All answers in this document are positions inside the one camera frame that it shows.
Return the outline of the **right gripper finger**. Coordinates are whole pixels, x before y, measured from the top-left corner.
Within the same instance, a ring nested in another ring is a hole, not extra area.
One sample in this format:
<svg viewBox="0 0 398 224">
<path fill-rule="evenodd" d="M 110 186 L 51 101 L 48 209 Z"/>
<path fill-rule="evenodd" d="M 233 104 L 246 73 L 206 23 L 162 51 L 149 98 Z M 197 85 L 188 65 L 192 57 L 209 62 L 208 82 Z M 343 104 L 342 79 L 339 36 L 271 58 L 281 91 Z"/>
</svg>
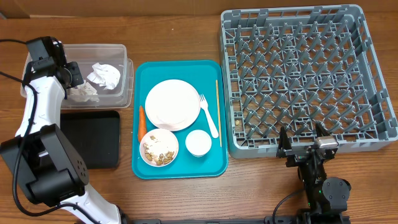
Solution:
<svg viewBox="0 0 398 224">
<path fill-rule="evenodd" d="M 317 122 L 315 124 L 315 131 L 317 134 L 317 138 L 331 137 L 331 134 L 323 127 L 321 122 Z"/>
<path fill-rule="evenodd" d="M 279 145 L 276 152 L 276 156 L 278 158 L 287 157 L 292 152 L 292 146 L 287 136 L 286 130 L 284 127 L 281 127 L 279 133 Z"/>
</svg>

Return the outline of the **white napkin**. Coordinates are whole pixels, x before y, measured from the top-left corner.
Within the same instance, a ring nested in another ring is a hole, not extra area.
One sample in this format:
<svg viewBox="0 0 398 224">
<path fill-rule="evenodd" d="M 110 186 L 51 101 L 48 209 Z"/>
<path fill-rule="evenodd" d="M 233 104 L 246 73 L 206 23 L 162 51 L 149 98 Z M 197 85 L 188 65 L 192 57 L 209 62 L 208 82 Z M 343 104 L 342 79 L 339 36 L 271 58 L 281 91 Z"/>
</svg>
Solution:
<svg viewBox="0 0 398 224">
<path fill-rule="evenodd" d="M 116 67 L 96 63 L 92 65 L 92 69 L 93 71 L 87 76 L 90 82 L 103 86 L 105 90 L 113 90 L 117 87 L 121 73 Z"/>
<path fill-rule="evenodd" d="M 94 101 L 99 102 L 97 90 L 86 80 L 83 80 L 83 84 L 67 90 L 68 97 L 71 97 L 76 102 L 87 102 Z"/>
</svg>

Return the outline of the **orange carrot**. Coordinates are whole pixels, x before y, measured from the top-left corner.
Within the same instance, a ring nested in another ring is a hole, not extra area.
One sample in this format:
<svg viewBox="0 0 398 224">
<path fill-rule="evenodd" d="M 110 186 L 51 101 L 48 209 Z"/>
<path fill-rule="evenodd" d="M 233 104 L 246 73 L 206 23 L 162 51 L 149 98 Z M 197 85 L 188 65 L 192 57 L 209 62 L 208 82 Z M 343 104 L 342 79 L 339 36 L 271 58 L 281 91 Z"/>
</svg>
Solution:
<svg viewBox="0 0 398 224">
<path fill-rule="evenodd" d="M 137 132 L 137 139 L 142 141 L 143 137 L 147 134 L 146 113 L 142 106 L 139 107 L 139 126 Z"/>
</svg>

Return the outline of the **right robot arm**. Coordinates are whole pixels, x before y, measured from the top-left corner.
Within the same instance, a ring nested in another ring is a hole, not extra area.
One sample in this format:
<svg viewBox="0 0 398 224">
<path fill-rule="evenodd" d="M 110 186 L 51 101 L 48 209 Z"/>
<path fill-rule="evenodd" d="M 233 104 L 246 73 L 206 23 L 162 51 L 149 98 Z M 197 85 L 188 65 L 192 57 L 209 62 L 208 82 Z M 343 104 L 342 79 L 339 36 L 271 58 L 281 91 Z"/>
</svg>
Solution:
<svg viewBox="0 0 398 224">
<path fill-rule="evenodd" d="M 335 158 L 337 140 L 320 124 L 315 125 L 317 137 L 312 146 L 294 149 L 285 128 L 280 129 L 276 156 L 286 158 L 287 167 L 296 167 L 303 189 L 282 199 L 275 207 L 272 222 L 277 223 L 276 212 L 289 198 L 306 193 L 308 208 L 300 209 L 292 217 L 284 217 L 290 223 L 349 223 L 349 217 L 342 213 L 347 210 L 351 191 L 350 183 L 341 178 L 328 177 L 323 164 Z"/>
</svg>

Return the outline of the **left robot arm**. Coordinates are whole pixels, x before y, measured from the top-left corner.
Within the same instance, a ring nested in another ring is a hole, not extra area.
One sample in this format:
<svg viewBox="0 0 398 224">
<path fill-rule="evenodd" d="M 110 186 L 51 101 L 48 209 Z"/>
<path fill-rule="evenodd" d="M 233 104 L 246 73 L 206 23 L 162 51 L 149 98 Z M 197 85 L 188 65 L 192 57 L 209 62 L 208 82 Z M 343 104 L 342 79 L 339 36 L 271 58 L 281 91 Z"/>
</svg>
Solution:
<svg viewBox="0 0 398 224">
<path fill-rule="evenodd" d="M 1 144 L 16 207 L 30 217 L 64 209 L 84 223 L 127 223 L 126 215 L 89 183 L 83 158 L 60 129 L 66 89 L 83 82 L 76 62 L 39 58 L 21 83 L 27 98 L 14 138 Z"/>
</svg>

